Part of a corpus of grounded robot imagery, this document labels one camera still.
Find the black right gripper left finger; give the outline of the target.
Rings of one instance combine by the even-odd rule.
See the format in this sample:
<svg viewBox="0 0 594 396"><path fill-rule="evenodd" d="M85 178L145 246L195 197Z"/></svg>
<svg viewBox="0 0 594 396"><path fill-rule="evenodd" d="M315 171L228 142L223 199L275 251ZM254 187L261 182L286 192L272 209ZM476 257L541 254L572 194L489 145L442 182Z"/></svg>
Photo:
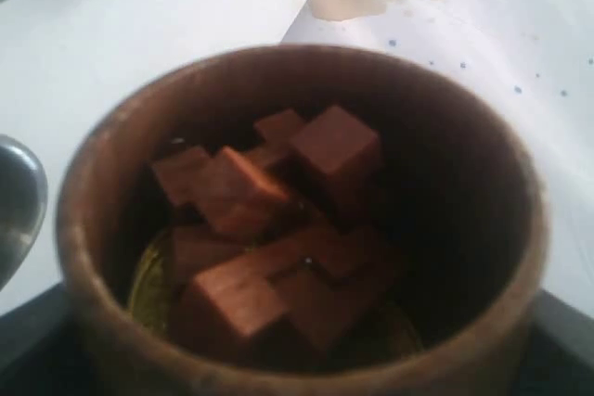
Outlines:
<svg viewBox="0 0 594 396"><path fill-rule="evenodd" d="M1 317L3 395L115 395L61 284Z"/></svg>

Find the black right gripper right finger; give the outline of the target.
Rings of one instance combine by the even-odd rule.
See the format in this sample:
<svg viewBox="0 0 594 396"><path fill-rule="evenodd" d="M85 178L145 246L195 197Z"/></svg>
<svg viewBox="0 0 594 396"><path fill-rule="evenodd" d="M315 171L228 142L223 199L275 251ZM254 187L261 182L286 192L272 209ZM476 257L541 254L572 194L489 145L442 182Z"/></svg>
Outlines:
<svg viewBox="0 0 594 396"><path fill-rule="evenodd" d="M591 395L593 320L547 291L535 304L535 323L516 395Z"/></svg>

